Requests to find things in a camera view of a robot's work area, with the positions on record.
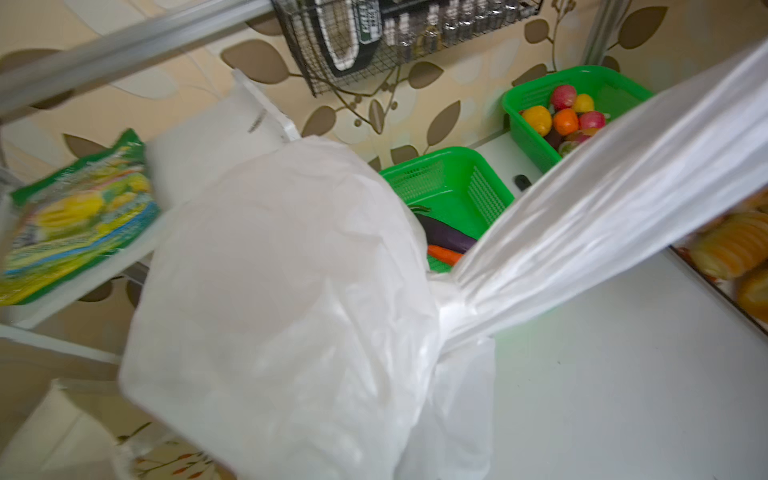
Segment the white plastic bag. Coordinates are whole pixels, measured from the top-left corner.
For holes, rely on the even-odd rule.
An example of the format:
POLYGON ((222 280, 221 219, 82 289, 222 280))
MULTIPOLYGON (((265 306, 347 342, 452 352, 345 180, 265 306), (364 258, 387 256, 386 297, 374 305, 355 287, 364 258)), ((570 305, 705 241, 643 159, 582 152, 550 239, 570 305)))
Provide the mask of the white plastic bag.
POLYGON ((384 178, 294 141, 162 233, 125 397, 242 479, 481 479, 496 333, 622 273, 767 182, 767 48, 612 121, 446 274, 384 178))

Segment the cream floral tote bag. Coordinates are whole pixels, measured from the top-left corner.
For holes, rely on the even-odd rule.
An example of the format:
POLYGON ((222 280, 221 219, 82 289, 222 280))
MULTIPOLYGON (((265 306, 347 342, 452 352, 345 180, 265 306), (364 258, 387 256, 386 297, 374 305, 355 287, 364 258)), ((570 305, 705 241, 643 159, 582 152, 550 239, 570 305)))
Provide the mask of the cream floral tote bag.
POLYGON ((54 380, 1 451, 3 479, 233 479, 107 381, 54 380))

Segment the purple eggplant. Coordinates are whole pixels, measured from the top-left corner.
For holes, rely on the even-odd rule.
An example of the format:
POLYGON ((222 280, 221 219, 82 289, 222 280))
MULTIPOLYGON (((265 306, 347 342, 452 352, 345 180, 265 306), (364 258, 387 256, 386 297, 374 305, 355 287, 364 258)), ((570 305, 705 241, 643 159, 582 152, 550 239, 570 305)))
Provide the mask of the purple eggplant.
POLYGON ((422 226, 430 245, 464 254, 477 243, 475 238, 432 217, 416 214, 416 219, 422 226))

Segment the orange carrot lower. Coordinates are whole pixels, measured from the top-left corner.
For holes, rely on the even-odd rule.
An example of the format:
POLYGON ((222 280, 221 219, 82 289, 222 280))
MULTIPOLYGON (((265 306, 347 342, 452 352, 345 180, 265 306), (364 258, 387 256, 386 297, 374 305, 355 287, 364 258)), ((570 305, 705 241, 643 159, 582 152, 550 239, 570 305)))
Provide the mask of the orange carrot lower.
POLYGON ((437 245, 429 245, 427 247, 427 253, 430 257, 451 267, 456 265, 463 257, 462 253, 458 253, 437 245))

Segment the green vegetable basket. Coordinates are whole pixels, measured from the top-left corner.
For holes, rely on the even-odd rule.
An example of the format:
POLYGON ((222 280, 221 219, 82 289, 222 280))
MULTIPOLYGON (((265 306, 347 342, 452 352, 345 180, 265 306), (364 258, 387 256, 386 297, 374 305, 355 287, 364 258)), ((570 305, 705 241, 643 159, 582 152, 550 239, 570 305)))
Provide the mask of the green vegetable basket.
MULTIPOLYGON (((514 202, 481 154, 451 147, 381 172, 394 192, 416 215, 432 217, 479 241, 514 202)), ((427 257, 437 273, 452 269, 427 257)))

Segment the white shelf rack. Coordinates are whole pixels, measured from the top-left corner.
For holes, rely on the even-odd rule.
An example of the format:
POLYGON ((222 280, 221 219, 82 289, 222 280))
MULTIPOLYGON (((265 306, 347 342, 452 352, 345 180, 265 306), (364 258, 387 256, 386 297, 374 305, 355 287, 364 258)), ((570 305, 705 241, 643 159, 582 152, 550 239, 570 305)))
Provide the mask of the white shelf rack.
POLYGON ((1 312, 4 340, 86 360, 117 365, 120 356, 48 337, 36 327, 113 277, 144 276, 147 259, 176 211, 238 164, 299 139, 295 124, 242 71, 230 94, 214 107, 146 145, 154 196, 161 214, 137 240, 41 298, 1 312))

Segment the yellow lemon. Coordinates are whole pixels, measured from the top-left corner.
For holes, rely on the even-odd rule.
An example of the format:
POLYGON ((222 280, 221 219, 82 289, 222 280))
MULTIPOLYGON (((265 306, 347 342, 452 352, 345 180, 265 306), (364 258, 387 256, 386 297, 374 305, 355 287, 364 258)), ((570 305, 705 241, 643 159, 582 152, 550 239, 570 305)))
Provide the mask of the yellow lemon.
POLYGON ((521 114, 525 122, 541 137, 545 137, 552 129, 552 114, 541 105, 536 105, 524 110, 521 114))

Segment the orange fruit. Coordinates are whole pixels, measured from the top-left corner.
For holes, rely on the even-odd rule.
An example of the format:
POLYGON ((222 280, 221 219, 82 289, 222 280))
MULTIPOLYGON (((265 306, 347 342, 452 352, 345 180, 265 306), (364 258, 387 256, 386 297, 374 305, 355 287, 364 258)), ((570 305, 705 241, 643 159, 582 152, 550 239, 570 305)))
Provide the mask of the orange fruit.
POLYGON ((572 108, 559 110, 552 117, 552 126, 560 136, 566 137, 580 129, 579 116, 572 108))

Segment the green fruit basket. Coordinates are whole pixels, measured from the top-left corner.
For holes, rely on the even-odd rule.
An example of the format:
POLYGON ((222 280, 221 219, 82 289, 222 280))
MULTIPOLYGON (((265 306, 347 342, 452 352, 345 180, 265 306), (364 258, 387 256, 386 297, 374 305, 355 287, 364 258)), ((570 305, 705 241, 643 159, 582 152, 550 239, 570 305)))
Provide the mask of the green fruit basket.
POLYGON ((515 86, 504 94, 501 105, 509 116, 512 139, 545 173, 610 121, 651 97, 649 90, 612 69, 583 66, 515 86), (546 107, 552 117, 559 110, 574 109, 580 129, 562 137, 552 126, 549 134, 541 137, 521 116, 536 105, 546 107))

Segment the yellow green apple tea bag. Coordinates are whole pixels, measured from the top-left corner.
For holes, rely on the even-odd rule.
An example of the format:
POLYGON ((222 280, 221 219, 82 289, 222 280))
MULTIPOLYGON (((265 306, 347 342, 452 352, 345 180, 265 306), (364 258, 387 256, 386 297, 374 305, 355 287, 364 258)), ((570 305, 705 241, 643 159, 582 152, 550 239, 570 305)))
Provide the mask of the yellow green apple tea bag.
POLYGON ((146 145, 125 130, 109 148, 10 195, 1 303, 23 305, 130 246, 158 218, 146 145))

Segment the bread tray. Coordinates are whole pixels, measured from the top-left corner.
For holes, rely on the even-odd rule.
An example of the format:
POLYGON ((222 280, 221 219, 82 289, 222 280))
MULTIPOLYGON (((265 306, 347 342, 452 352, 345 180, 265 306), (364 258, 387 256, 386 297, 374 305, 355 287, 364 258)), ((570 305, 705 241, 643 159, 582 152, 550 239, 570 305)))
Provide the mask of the bread tray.
POLYGON ((671 250, 740 314, 767 331, 767 190, 675 241, 671 250))

